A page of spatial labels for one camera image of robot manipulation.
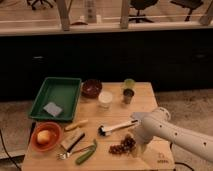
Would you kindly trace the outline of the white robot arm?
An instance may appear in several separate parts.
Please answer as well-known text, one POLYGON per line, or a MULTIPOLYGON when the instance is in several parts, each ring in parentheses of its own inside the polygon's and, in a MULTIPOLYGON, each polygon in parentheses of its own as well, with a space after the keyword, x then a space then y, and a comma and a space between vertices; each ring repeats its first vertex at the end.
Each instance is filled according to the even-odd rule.
POLYGON ((138 121, 133 135, 139 144, 148 144, 157 136, 213 163, 213 136, 171 124, 167 109, 157 107, 151 112, 134 112, 131 117, 138 121))

